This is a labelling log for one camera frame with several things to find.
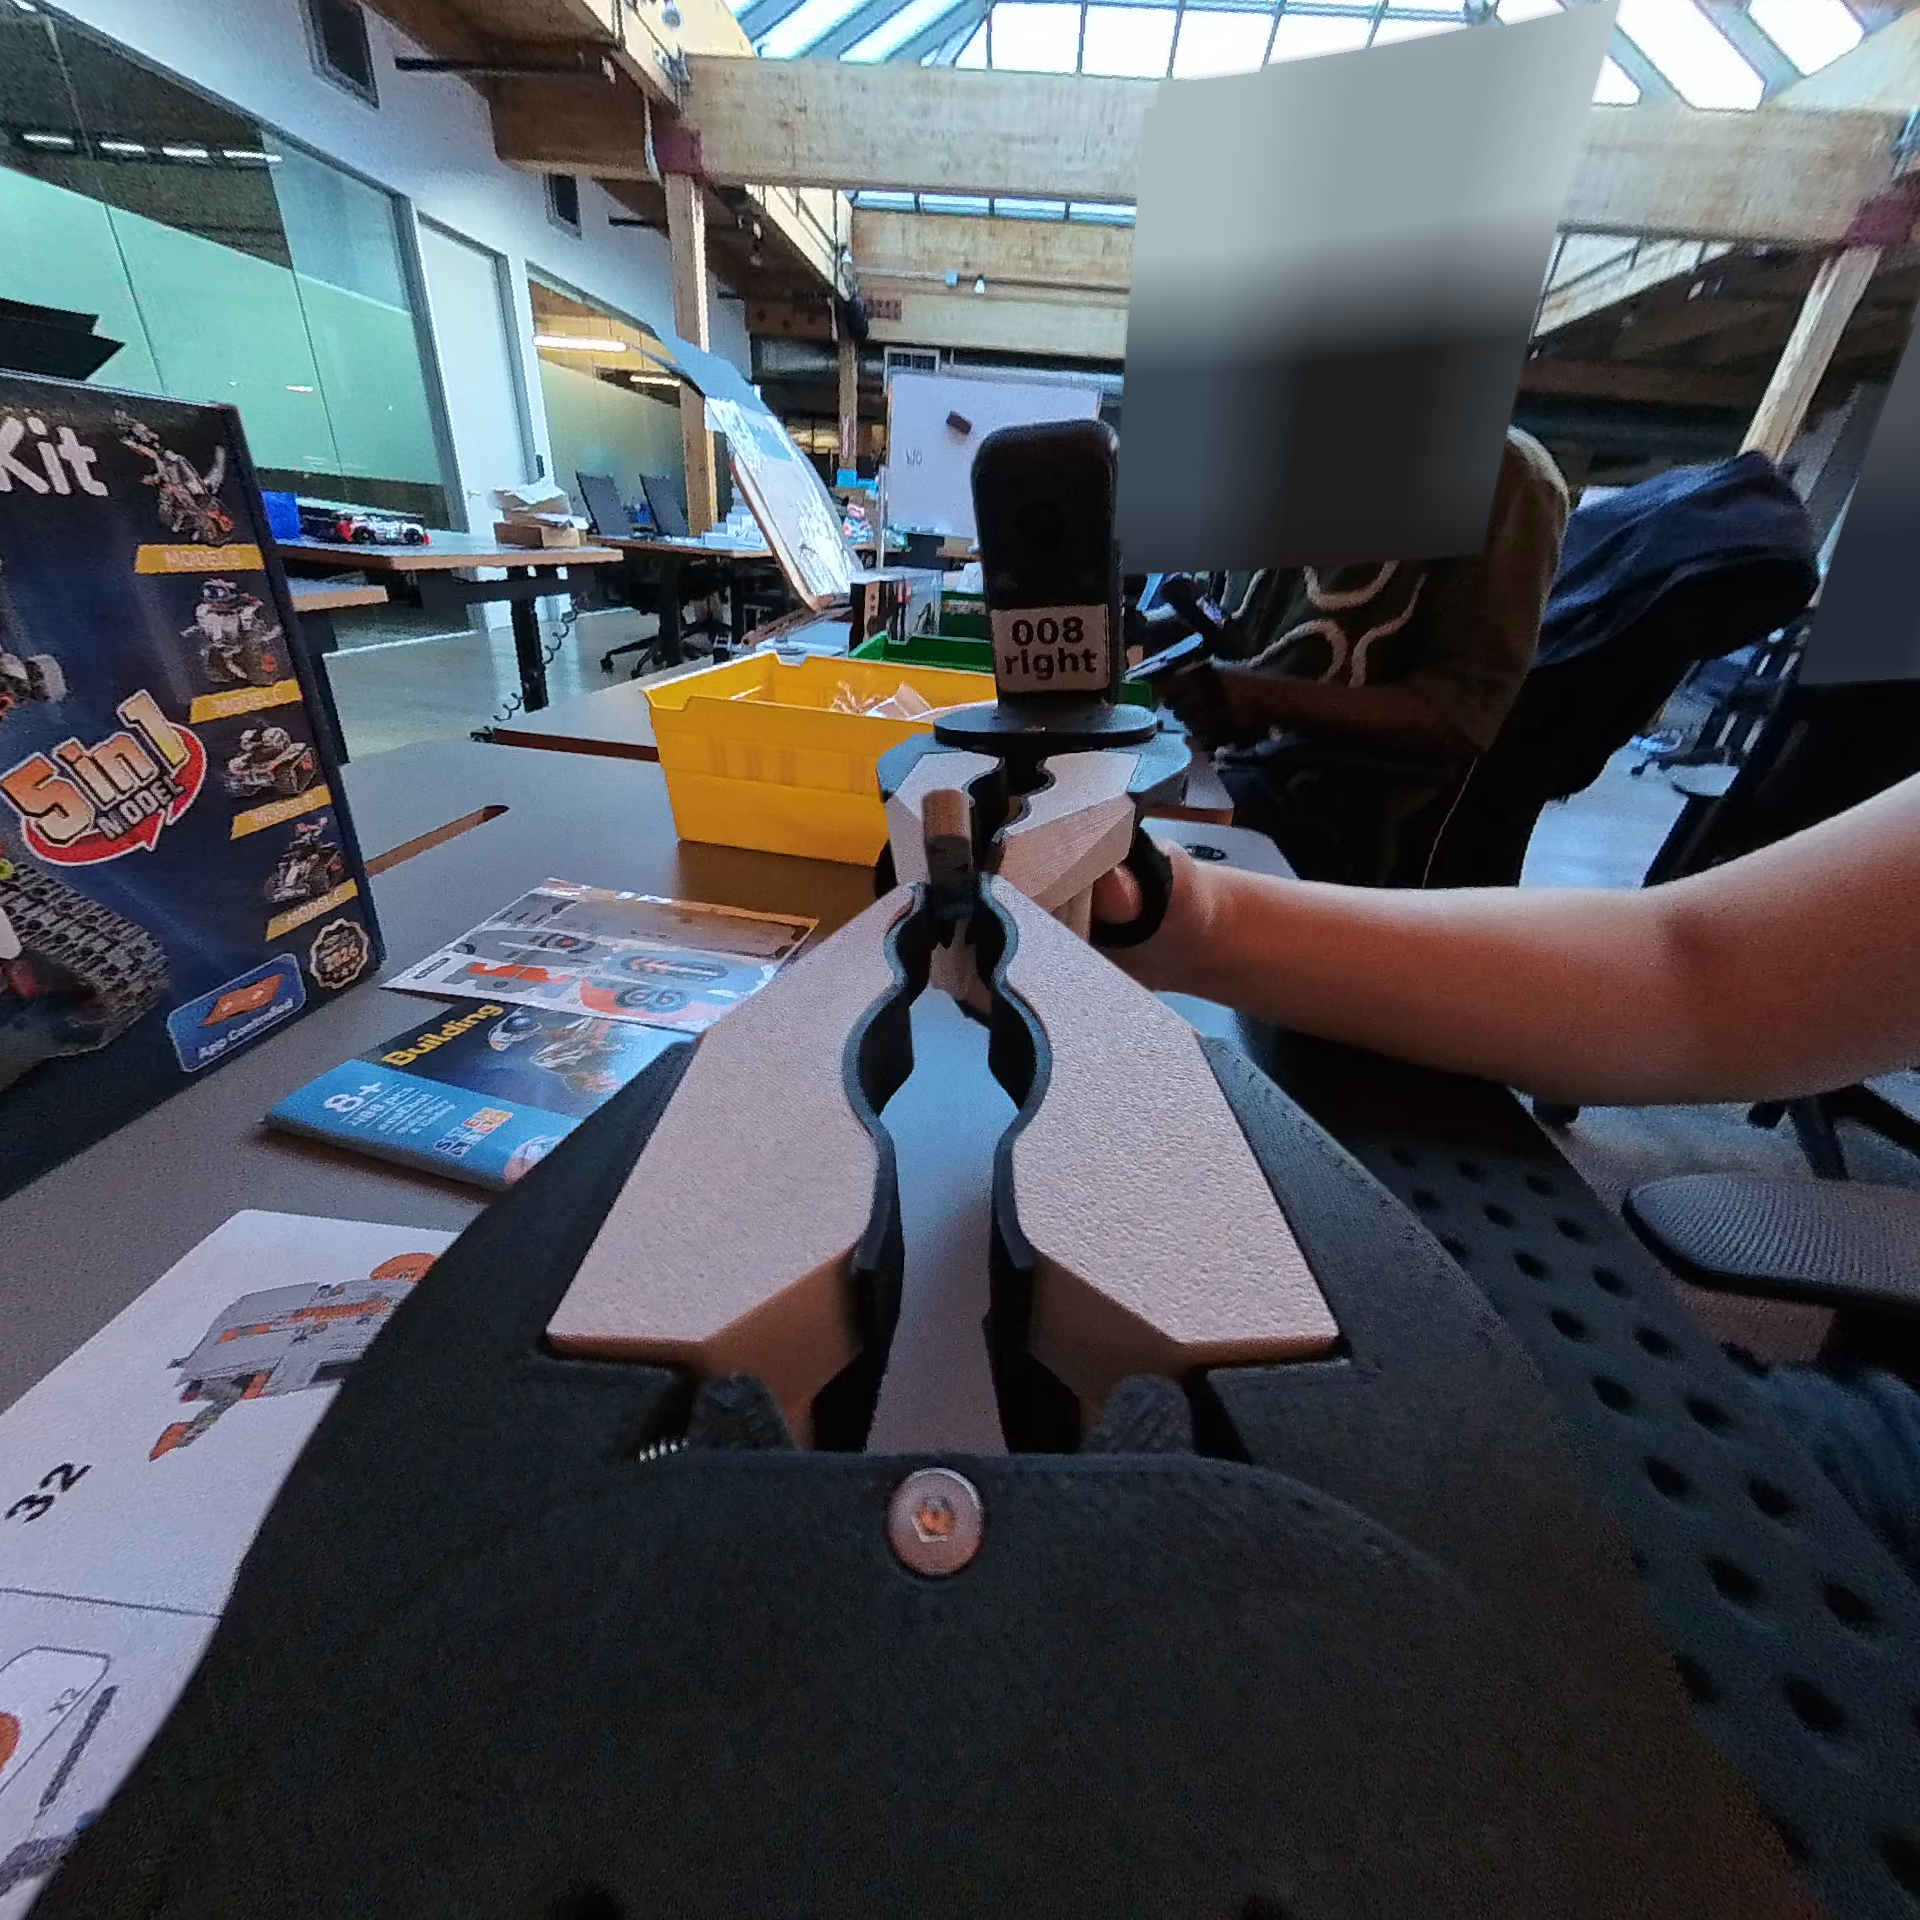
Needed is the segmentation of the dark blue cloth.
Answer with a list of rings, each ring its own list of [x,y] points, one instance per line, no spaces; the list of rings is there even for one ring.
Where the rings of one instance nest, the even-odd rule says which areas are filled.
[[[1502,732],[1526,790],[1590,784],[1693,664],[1780,628],[1814,587],[1812,519],[1765,453],[1586,499]]]

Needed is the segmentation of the open instruction booklet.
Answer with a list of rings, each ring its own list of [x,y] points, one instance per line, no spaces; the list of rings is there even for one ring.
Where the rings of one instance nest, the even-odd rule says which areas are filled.
[[[2,1915],[176,1704],[337,1380],[450,1231],[241,1212],[2,1422]]]

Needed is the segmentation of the yellow plastic bin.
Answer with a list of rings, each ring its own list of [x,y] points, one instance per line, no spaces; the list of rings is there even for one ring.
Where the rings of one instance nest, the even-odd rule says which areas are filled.
[[[878,759],[930,714],[989,704],[985,672],[850,656],[742,656],[646,688],[679,838],[869,868]]]

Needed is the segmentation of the background wooden desk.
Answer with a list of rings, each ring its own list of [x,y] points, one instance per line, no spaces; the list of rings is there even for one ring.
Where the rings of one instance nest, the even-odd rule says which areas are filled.
[[[292,540],[276,544],[288,568],[367,571],[414,582],[422,600],[452,607],[501,604],[511,610],[518,704],[537,714],[548,706],[545,652],[537,604],[568,596],[573,573],[617,567],[609,544],[498,546],[471,534],[436,532],[425,544],[348,544]]]

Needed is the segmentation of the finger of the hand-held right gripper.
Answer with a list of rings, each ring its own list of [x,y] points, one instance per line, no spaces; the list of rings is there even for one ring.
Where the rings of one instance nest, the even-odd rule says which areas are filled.
[[[980,797],[1006,805],[980,858],[980,895],[1018,892],[1081,936],[1089,935],[1095,882],[1122,863],[1135,837],[1133,779],[1143,751],[1069,751],[1040,764],[1040,787],[1016,795],[1006,760]]]
[[[895,882],[926,882],[920,802],[936,787],[965,787],[973,810],[973,855],[980,877],[997,870],[1000,828],[1000,759],[989,755],[885,755],[885,822]]]

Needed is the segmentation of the green plastic bin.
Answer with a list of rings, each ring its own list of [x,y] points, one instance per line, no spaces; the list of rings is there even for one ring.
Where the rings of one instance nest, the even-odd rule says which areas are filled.
[[[916,716],[988,700],[1092,702],[1106,692],[1143,711],[1154,706],[1140,684],[1108,685],[1112,648],[1077,615],[1014,616],[988,638],[935,635],[904,644],[876,638],[855,648],[852,663],[866,679],[845,669],[831,695],[831,706],[845,714]]]

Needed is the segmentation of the person's right forearm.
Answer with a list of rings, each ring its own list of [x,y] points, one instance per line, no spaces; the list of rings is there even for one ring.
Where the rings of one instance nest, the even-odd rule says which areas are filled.
[[[1638,892],[1213,870],[1198,997],[1575,1104],[1805,1096],[1918,1050],[1918,781]]]

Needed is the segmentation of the blue robot kit box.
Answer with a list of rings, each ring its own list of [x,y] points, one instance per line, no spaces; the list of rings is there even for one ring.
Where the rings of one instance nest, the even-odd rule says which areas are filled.
[[[2,382],[2,1192],[384,958],[244,429]]]

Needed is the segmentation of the blue robot kit manual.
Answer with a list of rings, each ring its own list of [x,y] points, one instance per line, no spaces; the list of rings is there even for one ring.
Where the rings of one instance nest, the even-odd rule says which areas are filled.
[[[504,1190],[656,1059],[687,1045],[594,1015],[448,1006],[286,1094],[264,1122]]]

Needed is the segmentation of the orange white booklet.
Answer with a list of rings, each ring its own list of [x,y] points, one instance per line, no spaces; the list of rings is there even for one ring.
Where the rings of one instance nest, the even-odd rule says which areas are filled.
[[[810,930],[816,919],[545,879],[388,988],[697,1035],[772,981]]]

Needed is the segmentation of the black angular board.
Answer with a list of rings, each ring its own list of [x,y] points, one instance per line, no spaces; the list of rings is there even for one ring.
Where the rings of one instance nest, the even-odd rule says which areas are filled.
[[[87,382],[104,368],[124,342],[97,332],[97,316],[0,300],[0,368],[29,376]]]

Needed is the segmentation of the white poster board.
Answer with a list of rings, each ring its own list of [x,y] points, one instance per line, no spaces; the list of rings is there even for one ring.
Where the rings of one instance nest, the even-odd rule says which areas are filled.
[[[705,395],[703,408],[786,587],[810,613],[842,605],[860,563],[808,458],[758,400]]]

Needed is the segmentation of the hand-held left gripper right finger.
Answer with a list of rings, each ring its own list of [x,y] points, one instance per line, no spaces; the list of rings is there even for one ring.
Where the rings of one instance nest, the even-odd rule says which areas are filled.
[[[1332,1310],[1186,1019],[1006,879],[976,963],[1014,1104],[985,1335],[1009,1451],[1077,1451],[1128,1375],[1330,1360]]]

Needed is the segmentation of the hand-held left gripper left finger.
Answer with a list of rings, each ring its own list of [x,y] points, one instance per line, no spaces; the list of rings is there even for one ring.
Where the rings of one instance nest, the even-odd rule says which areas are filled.
[[[562,1356],[756,1375],[814,1440],[814,1402],[857,1356],[880,1174],[847,1043],[895,988],[885,943],[914,903],[895,887],[702,1035],[545,1323]]]

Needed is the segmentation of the person's right hand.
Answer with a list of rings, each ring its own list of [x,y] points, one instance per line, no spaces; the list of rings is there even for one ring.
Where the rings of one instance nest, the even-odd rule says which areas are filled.
[[[1120,863],[1092,890],[1088,941],[1151,992],[1200,992],[1213,943],[1204,862],[1135,828]]]

